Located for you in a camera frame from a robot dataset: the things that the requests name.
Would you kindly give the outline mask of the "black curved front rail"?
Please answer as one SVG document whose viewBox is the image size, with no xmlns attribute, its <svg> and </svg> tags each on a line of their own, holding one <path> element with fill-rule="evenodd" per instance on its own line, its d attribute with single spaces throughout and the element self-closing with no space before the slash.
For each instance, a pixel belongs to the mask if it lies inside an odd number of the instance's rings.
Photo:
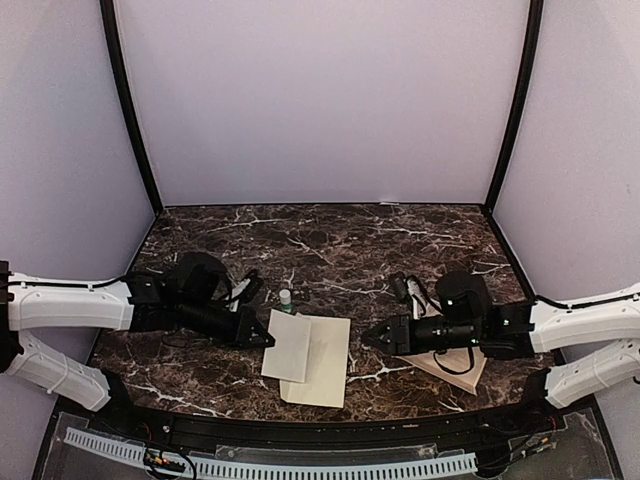
<svg viewBox="0 0 640 480">
<path fill-rule="evenodd" d="M 232 420 L 126 405 L 83 413 L 92 426 L 183 450 L 222 445 L 293 450 L 346 450 L 435 445 L 440 449 L 502 446 L 566 426 L 542 405 L 513 404 L 467 413 L 365 422 Z"/>
</svg>

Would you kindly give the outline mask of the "green white glue stick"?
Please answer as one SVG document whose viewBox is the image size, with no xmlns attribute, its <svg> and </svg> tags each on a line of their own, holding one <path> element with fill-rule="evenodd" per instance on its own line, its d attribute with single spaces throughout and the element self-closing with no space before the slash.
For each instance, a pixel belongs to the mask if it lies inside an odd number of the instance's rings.
<svg viewBox="0 0 640 480">
<path fill-rule="evenodd" d="M 289 289 L 282 289 L 279 291 L 279 300 L 282 310 L 285 313 L 291 313 L 293 311 L 292 293 Z"/>
</svg>

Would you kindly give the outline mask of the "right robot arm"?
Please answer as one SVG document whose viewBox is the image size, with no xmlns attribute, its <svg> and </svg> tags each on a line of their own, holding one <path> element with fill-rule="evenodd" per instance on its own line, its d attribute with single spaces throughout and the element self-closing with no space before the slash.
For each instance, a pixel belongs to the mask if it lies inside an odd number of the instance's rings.
<svg viewBox="0 0 640 480">
<path fill-rule="evenodd" d="M 602 343 L 571 363 L 543 369 L 526 381 L 523 402 L 510 413 L 521 434 L 549 416 L 614 386 L 639 379 L 639 287 L 558 302 L 539 296 L 530 303 L 493 303 L 480 274 L 453 271 L 435 284 L 431 300 L 415 276 L 396 273 L 390 284 L 408 304 L 408 315 L 390 317 L 366 330 L 363 344 L 392 356 L 479 349 L 485 357 L 513 360 L 568 346 Z"/>
</svg>

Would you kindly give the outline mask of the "left black frame post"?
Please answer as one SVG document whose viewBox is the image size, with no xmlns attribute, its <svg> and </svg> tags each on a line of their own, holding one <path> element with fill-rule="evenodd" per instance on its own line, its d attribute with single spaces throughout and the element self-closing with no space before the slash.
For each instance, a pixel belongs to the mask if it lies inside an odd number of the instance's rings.
<svg viewBox="0 0 640 480">
<path fill-rule="evenodd" d="M 99 6 L 112 76 L 125 128 L 147 199 L 154 215 L 158 216 L 164 210 L 164 205 L 138 122 L 118 29 L 116 4 L 112 0 L 100 0 Z"/>
</svg>

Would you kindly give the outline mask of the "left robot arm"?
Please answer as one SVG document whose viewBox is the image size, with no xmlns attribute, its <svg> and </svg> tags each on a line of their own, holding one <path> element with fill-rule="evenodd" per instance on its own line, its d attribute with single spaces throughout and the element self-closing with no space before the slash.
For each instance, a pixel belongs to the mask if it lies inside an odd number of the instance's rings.
<svg viewBox="0 0 640 480">
<path fill-rule="evenodd" d="M 271 348 L 275 338 L 250 301 L 263 285 L 252 270 L 233 284 L 226 266 L 188 252 L 161 273 L 132 272 L 104 281 L 41 279 L 1 264 L 1 372 L 84 409 L 101 411 L 120 436 L 141 427 L 119 375 L 81 364 L 33 335 L 39 328 L 99 328 L 147 333 L 186 329 L 234 349 Z"/>
</svg>

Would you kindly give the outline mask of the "right black frame post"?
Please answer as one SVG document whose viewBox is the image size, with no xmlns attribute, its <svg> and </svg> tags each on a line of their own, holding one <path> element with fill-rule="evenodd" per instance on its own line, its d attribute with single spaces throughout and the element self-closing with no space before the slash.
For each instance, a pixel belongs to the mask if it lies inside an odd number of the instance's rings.
<svg viewBox="0 0 640 480">
<path fill-rule="evenodd" d="M 483 210 L 487 216 L 494 214 L 515 148 L 534 69 L 543 11 L 543 0 L 529 1 L 522 53 L 514 93 L 496 165 L 483 203 Z"/>
</svg>

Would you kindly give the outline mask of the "cream letter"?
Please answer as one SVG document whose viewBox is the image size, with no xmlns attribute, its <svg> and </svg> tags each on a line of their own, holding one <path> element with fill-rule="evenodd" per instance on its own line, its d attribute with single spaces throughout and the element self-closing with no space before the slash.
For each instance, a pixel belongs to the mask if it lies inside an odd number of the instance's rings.
<svg viewBox="0 0 640 480">
<path fill-rule="evenodd" d="M 264 350 L 261 375 L 304 383 L 312 323 L 303 316 L 271 310 L 268 333 L 275 344 Z"/>
</svg>

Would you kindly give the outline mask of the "cream paper envelope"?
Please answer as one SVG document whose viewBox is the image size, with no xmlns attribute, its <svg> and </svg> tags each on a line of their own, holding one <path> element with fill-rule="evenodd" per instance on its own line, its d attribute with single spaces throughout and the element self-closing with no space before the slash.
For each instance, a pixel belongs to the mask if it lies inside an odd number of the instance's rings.
<svg viewBox="0 0 640 480">
<path fill-rule="evenodd" d="M 290 404 L 343 408 L 351 320 L 304 316 L 311 322 L 304 383 L 280 381 L 280 398 Z"/>
</svg>

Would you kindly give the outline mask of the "black frame post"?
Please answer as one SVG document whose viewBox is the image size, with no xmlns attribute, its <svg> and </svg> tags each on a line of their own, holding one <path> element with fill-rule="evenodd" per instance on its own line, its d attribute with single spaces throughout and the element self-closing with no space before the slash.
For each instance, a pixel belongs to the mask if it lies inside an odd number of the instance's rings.
<svg viewBox="0 0 640 480">
<path fill-rule="evenodd" d="M 164 210 L 164 205 L 138 122 L 118 29 L 116 4 L 112 0 L 100 0 L 99 6 L 112 76 L 125 128 L 147 199 L 154 215 L 158 216 Z"/>
<path fill-rule="evenodd" d="M 483 203 L 483 210 L 487 216 L 494 214 L 515 148 L 534 69 L 543 11 L 543 0 L 529 1 L 522 53 L 514 93 L 496 165 Z"/>
</svg>

